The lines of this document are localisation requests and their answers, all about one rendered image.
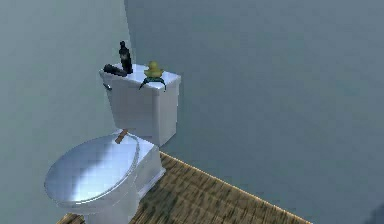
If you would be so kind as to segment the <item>teal cloth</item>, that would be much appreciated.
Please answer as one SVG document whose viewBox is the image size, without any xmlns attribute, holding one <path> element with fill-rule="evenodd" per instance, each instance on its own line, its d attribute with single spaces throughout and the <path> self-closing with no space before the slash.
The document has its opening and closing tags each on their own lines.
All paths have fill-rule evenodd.
<svg viewBox="0 0 384 224">
<path fill-rule="evenodd" d="M 167 90 L 166 83 L 161 77 L 146 77 L 143 80 L 143 82 L 140 84 L 139 89 L 141 89 L 144 85 L 151 83 L 151 82 L 162 83 L 164 85 L 164 92 Z"/>
</svg>

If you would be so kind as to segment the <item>white toilet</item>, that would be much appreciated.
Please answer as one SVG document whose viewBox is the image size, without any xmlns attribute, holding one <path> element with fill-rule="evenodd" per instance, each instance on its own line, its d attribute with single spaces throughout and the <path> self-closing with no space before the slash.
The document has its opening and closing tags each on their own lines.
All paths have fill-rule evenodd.
<svg viewBox="0 0 384 224">
<path fill-rule="evenodd" d="M 46 175 L 47 196 L 86 224 L 128 224 L 165 173 L 159 147 L 176 133 L 181 77 L 165 72 L 165 92 L 158 82 L 139 89 L 146 69 L 135 64 L 126 77 L 99 71 L 117 130 L 70 149 Z M 116 144 L 122 129 L 128 133 Z"/>
</svg>

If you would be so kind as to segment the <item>yellow rubber duck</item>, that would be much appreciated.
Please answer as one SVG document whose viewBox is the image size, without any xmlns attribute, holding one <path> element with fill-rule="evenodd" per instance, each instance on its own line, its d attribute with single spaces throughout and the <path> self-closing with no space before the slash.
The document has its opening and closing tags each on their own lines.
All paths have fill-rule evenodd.
<svg viewBox="0 0 384 224">
<path fill-rule="evenodd" d="M 144 74 L 150 78 L 159 78 L 163 72 L 164 70 L 159 67 L 156 61 L 150 61 L 148 63 L 148 69 L 144 71 Z"/>
</svg>

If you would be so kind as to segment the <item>small orange stick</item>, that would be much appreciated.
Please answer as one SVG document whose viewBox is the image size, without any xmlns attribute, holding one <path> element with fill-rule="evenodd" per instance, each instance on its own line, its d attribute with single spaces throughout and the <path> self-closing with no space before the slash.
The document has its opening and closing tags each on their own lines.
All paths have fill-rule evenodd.
<svg viewBox="0 0 384 224">
<path fill-rule="evenodd" d="M 128 131 L 126 129 L 122 129 L 119 133 L 118 137 L 115 139 L 116 144 L 120 144 L 124 137 L 127 135 Z"/>
</svg>

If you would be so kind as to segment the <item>black bottle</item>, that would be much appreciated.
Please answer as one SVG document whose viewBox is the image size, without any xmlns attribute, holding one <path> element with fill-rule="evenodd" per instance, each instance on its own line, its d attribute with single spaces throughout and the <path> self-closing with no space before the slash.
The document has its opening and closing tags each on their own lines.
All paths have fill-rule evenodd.
<svg viewBox="0 0 384 224">
<path fill-rule="evenodd" d="M 119 55 L 123 70 L 128 74 L 133 73 L 132 61 L 129 49 L 126 47 L 125 42 L 120 42 Z"/>
</svg>

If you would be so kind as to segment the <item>black cylinder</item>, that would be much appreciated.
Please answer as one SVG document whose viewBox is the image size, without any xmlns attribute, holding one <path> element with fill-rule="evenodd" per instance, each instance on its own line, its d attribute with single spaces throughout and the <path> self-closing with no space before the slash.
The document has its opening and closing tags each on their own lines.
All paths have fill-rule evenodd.
<svg viewBox="0 0 384 224">
<path fill-rule="evenodd" d="M 103 68 L 103 71 L 109 74 L 113 74 L 120 77 L 126 77 L 128 73 L 118 67 L 115 67 L 111 64 L 106 64 Z"/>
</svg>

